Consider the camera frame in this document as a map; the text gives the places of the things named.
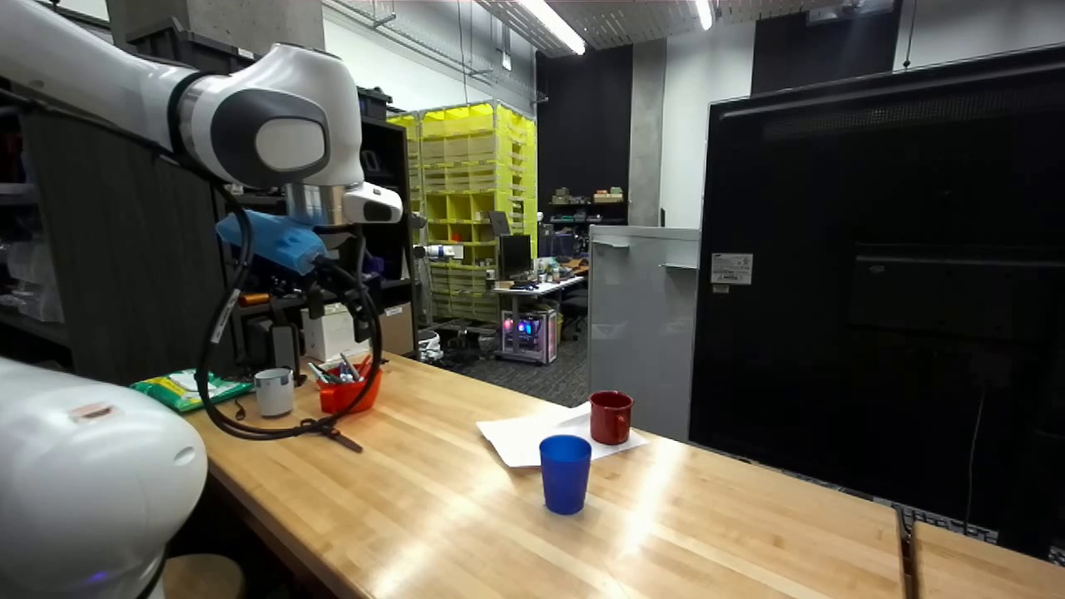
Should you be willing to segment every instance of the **white paper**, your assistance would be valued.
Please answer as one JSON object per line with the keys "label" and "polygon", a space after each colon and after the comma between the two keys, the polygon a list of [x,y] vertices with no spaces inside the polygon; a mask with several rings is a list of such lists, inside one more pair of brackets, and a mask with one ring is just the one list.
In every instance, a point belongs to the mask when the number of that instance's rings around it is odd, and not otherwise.
{"label": "white paper", "polygon": [[[499,451],[499,460],[508,470],[536,470],[539,467],[539,443],[546,435],[579,435],[579,440],[593,443],[590,415],[593,415],[593,410],[590,410],[590,401],[583,401],[574,410],[552,413],[552,415],[482,419],[482,421],[477,421],[477,429],[494,443],[494,449]],[[630,440],[622,445],[593,443],[593,460],[607,460],[611,451],[626,451],[643,443],[647,440],[630,429]]]}

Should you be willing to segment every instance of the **wooden countertop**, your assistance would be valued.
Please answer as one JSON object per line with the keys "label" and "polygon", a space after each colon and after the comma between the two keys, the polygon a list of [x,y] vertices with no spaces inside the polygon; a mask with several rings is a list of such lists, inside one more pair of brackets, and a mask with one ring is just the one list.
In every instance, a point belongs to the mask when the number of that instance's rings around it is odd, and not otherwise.
{"label": "wooden countertop", "polygon": [[947,530],[916,525],[925,599],[1063,599],[1065,569]]}
{"label": "wooden countertop", "polygon": [[579,515],[552,515],[477,421],[559,407],[403,357],[384,376],[342,419],[365,451],[190,415],[224,489],[336,594],[901,594],[885,505],[647,431],[593,467]]}

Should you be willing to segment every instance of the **blue component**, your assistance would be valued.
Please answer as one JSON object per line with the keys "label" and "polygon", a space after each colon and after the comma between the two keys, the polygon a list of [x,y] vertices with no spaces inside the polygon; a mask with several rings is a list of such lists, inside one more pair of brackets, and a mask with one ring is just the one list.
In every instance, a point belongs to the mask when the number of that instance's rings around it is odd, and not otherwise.
{"label": "blue component", "polygon": [[[312,261],[327,256],[324,236],[315,236],[310,218],[276,216],[276,214],[257,214],[245,211],[257,242],[252,252],[274,266],[284,266],[297,275],[312,274]],[[241,223],[236,216],[224,216],[215,225],[215,236],[226,246],[241,246]]]}

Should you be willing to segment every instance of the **ceiling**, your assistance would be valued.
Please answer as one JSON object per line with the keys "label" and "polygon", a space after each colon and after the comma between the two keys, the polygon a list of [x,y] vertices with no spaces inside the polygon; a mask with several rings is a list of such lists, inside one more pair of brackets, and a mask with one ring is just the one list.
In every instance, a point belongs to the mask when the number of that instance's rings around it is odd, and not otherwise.
{"label": "ceiling", "polygon": [[[546,55],[571,55],[515,0],[477,0]],[[691,0],[546,0],[593,50],[699,33]],[[765,20],[857,0],[713,0],[718,20]]]}

